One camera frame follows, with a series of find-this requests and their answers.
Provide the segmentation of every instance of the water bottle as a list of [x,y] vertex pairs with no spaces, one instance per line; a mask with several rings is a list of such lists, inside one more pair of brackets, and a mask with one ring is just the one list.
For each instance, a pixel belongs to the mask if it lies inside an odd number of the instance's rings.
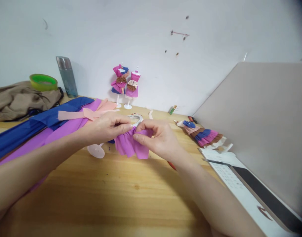
[[78,93],[70,59],[67,57],[56,56],[56,61],[59,66],[66,94],[69,98],[76,98]]

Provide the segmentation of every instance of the left hand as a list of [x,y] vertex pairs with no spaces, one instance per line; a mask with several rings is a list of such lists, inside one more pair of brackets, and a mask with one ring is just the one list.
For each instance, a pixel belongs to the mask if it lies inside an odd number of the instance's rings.
[[128,116],[108,112],[93,123],[79,129],[77,133],[82,137],[85,145],[88,146],[110,141],[131,129],[131,120]]

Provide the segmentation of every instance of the green tape roll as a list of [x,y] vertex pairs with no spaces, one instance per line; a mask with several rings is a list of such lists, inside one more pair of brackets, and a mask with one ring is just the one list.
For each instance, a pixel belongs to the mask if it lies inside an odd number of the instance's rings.
[[51,91],[58,89],[58,81],[44,74],[30,75],[31,86],[38,91]]

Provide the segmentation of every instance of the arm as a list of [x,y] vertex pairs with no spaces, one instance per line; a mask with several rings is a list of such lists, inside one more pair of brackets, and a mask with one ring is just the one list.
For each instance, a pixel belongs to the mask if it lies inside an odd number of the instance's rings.
[[172,162],[189,193],[212,229],[226,236],[264,236],[239,201],[205,171],[183,148],[169,124],[143,120],[137,131],[152,129],[154,138],[135,134],[134,139],[151,151]]
[[110,141],[131,128],[129,117],[106,113],[70,135],[1,165],[0,215],[79,149]]

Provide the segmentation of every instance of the gray panel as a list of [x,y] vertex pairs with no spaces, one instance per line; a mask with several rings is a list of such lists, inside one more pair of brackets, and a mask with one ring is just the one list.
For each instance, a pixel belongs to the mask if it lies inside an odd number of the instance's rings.
[[194,117],[302,216],[302,63],[238,63]]

